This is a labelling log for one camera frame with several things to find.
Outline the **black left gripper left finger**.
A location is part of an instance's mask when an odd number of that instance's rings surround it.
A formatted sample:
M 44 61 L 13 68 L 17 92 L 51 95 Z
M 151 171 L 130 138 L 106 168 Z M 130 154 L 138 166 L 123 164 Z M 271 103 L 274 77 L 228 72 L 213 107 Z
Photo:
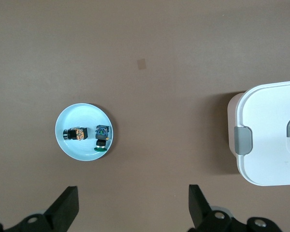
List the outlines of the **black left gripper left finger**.
M 77 186 L 67 187 L 43 213 L 27 216 L 21 222 L 0 232 L 66 232 L 79 212 Z

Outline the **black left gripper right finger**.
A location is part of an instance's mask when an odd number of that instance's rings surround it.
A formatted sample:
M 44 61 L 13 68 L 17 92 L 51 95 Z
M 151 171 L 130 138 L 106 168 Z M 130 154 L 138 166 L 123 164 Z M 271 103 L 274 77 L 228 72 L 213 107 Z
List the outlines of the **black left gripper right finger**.
M 227 209 L 213 207 L 207 202 L 198 185 L 189 185 L 188 208 L 194 227 L 190 232 L 280 232 L 271 220 L 250 217 L 246 223 L 238 221 Z

